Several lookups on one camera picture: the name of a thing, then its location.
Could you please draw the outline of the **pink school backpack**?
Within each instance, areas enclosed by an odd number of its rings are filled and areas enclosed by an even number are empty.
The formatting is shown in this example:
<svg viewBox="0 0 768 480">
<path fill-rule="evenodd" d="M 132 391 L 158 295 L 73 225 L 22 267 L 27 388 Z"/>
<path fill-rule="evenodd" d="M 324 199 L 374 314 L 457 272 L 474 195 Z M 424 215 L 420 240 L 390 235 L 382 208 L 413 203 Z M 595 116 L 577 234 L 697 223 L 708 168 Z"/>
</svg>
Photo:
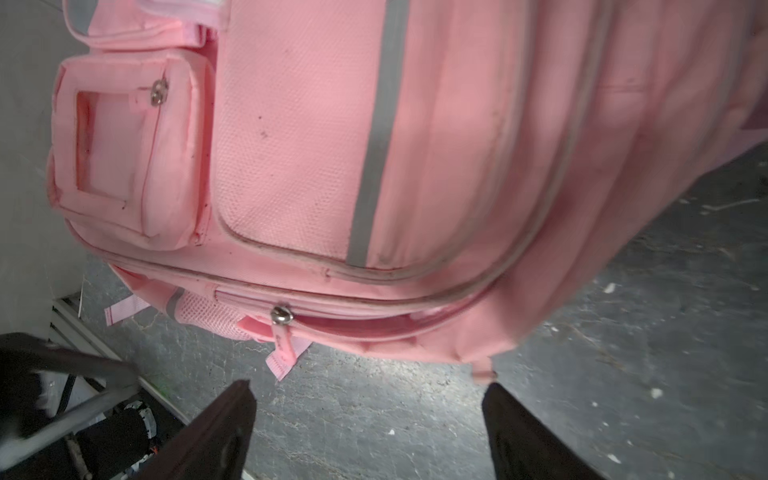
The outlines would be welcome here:
<svg viewBox="0 0 768 480">
<path fill-rule="evenodd" d="M 763 1 L 66 1 L 47 193 L 178 322 L 468 364 L 767 137 Z"/>
</svg>

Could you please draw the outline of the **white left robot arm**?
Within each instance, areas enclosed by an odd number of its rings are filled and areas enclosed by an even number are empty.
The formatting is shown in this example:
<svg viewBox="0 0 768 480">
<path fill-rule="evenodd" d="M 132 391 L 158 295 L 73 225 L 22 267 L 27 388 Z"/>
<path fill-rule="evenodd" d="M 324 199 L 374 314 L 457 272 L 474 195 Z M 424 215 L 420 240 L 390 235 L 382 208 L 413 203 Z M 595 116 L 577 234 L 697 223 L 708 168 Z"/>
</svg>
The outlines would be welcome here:
<svg viewBox="0 0 768 480">
<path fill-rule="evenodd" d="M 182 428 L 132 365 L 2 335 L 2 478 L 133 479 Z"/>
</svg>

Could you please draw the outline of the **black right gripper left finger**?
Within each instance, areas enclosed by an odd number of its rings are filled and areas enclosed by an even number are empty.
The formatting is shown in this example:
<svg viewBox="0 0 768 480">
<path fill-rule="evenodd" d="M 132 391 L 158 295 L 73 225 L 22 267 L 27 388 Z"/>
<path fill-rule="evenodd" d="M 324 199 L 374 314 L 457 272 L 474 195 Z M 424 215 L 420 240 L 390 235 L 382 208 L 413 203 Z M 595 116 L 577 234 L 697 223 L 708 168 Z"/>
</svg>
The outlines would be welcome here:
<svg viewBox="0 0 768 480">
<path fill-rule="evenodd" d="M 136 475 L 138 479 L 240 479 L 257 413 L 250 382 L 237 380 Z"/>
</svg>

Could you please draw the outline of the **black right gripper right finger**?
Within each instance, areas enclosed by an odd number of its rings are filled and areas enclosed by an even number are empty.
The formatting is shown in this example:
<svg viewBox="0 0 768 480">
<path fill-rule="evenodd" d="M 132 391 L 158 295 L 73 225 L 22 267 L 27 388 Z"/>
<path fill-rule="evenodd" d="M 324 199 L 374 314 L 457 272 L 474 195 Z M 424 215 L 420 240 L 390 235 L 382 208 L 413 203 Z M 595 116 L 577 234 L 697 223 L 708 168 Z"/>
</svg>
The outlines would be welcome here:
<svg viewBox="0 0 768 480">
<path fill-rule="evenodd" d="M 603 479 L 502 385 L 488 386 L 482 412 L 498 479 Z"/>
</svg>

